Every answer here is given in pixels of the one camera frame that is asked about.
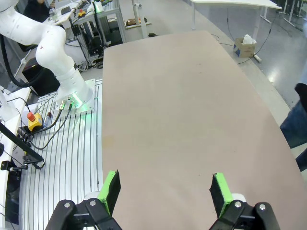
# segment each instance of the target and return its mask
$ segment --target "jeans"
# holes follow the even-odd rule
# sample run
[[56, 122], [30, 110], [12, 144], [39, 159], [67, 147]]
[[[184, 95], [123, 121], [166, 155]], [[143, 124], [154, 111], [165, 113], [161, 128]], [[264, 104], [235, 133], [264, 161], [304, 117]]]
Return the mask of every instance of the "jeans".
[[[307, 143], [307, 112], [301, 101], [289, 112], [280, 129], [290, 148]], [[296, 163], [301, 172], [307, 169], [307, 149], [296, 158]]]

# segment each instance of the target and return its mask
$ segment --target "red button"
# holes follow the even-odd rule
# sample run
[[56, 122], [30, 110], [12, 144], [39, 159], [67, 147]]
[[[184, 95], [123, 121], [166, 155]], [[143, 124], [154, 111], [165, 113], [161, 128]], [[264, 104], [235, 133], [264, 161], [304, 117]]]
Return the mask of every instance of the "red button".
[[33, 115], [33, 113], [29, 112], [27, 114], [27, 118], [30, 120], [30, 121], [35, 121], [35, 116]]

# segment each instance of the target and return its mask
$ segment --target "white tissue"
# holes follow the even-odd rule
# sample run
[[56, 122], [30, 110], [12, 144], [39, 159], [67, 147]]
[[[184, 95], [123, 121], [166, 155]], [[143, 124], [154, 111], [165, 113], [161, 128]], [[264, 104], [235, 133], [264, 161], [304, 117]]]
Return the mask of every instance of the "white tissue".
[[242, 44], [244, 44], [244, 45], [256, 44], [256, 41], [254, 39], [252, 39], [252, 37], [247, 34], [247, 35], [244, 36]]

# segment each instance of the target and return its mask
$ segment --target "black metal bar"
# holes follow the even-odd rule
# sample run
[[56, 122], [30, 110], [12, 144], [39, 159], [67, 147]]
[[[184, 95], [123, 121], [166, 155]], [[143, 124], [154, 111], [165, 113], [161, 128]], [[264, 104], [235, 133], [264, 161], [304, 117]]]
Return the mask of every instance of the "black metal bar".
[[35, 152], [33, 149], [27, 146], [21, 139], [16, 137], [1, 122], [0, 122], [0, 132], [2, 132], [7, 138], [9, 138], [12, 142], [14, 142], [17, 146], [19, 146], [23, 151], [25, 151], [28, 155], [30, 155], [35, 160], [38, 160], [39, 162], [44, 161], [41, 155], [39, 155], [37, 152]]

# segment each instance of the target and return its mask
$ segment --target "person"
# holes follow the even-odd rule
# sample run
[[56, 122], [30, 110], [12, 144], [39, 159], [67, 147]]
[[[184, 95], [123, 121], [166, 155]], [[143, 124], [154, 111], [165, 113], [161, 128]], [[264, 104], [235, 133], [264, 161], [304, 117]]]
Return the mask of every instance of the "person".
[[[307, 19], [305, 18], [304, 21], [303, 31], [305, 37], [307, 37]], [[307, 143], [307, 62], [295, 91], [298, 93], [300, 100], [280, 126], [290, 148]], [[307, 149], [296, 158], [296, 163], [301, 172], [307, 169]]]
[[[50, 8], [54, 8], [54, 0], [50, 4]], [[49, 17], [49, 10], [44, 0], [28, 0], [28, 4], [24, 9], [24, 16], [42, 23]]]

